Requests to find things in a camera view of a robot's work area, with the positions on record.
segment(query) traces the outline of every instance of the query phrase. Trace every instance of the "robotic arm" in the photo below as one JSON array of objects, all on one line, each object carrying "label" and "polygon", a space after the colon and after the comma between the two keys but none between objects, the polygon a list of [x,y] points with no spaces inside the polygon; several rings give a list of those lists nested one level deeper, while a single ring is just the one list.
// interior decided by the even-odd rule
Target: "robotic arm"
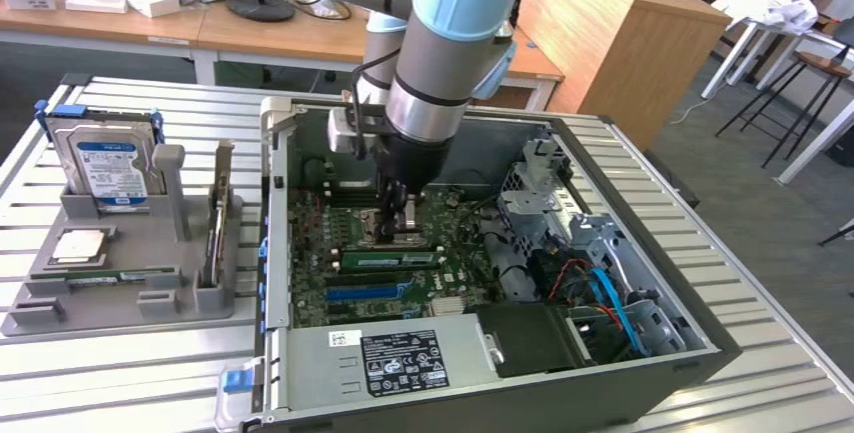
[{"label": "robotic arm", "polygon": [[[469,101],[498,88],[516,51],[512,32],[500,34],[516,0],[344,1],[384,13],[369,22],[366,59],[385,61],[369,61],[362,75],[381,91],[389,89],[378,95],[386,107],[376,117],[388,131],[377,137],[374,156],[386,225],[380,237],[390,240],[408,197],[442,172]],[[360,90],[358,131],[365,126]]]}]

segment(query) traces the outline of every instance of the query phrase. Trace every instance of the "gray component tray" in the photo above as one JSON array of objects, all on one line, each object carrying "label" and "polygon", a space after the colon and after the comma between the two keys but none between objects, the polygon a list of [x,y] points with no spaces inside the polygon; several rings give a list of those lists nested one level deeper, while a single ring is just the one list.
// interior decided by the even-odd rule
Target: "gray component tray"
[{"label": "gray component tray", "polygon": [[[191,240],[175,241],[175,226],[171,216],[154,216],[146,213],[111,213],[99,219],[70,219],[65,213],[57,218],[49,237],[45,241],[30,275],[18,292],[10,314],[6,317],[0,331],[7,336],[79,331],[101,328],[151,325],[183,321],[211,320],[227,318],[234,313],[235,278],[238,246],[241,239],[241,217],[243,200],[233,197],[231,216],[226,230],[225,274],[221,279],[222,292],[215,288],[195,288],[198,270],[205,265],[207,243],[207,214],[209,199],[203,196],[186,197],[189,211]],[[114,239],[106,240],[103,251],[107,253],[105,270],[137,271],[149,267],[181,266],[181,286],[174,289],[165,286],[162,278],[153,278],[149,282],[118,283],[114,285],[71,286],[63,288],[63,283],[49,286],[42,295],[34,296],[29,282],[45,282],[46,274],[58,273],[57,268],[45,266],[51,258],[62,231],[81,227],[115,227]],[[151,299],[143,295],[143,304],[138,304],[142,292],[163,292],[175,306],[151,308]],[[26,312],[18,308],[22,302],[57,297],[62,305],[62,317],[55,322],[23,325],[15,321],[15,316]]]}]

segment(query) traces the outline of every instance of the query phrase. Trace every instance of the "white cloth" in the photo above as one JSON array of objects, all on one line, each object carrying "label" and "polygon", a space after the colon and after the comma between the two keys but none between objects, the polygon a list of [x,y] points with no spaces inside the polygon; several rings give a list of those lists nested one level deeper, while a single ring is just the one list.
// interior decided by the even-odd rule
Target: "white cloth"
[{"label": "white cloth", "polygon": [[733,17],[728,29],[751,19],[800,35],[819,20],[819,10],[811,0],[717,0],[712,6]]}]

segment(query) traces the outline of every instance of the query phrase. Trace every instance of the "green circuit board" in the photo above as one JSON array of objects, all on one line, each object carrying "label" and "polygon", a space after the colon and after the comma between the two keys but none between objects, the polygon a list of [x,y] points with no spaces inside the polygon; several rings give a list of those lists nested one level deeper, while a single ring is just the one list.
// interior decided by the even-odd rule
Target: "green circuit board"
[{"label": "green circuit board", "polygon": [[[291,192],[291,303],[298,328],[429,316],[434,298],[460,296],[466,306],[497,300],[500,285],[474,230],[477,202],[464,200],[464,194],[449,189],[426,191],[416,207],[422,230],[410,236],[416,246],[389,253],[377,245],[378,253],[369,246],[366,223],[374,208],[337,205],[320,191]],[[408,263],[405,257],[422,263]],[[400,295],[330,299],[336,293],[350,293],[345,290],[374,288]]]}]

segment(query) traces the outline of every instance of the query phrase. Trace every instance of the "motherboard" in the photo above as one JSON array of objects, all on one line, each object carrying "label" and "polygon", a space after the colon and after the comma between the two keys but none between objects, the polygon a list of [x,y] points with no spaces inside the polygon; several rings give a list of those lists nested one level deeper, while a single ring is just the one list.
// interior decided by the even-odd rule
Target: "motherboard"
[{"label": "motherboard", "polygon": [[412,230],[374,242],[374,191],[291,191],[298,328],[460,314],[501,299],[477,221],[482,201],[428,189]]}]

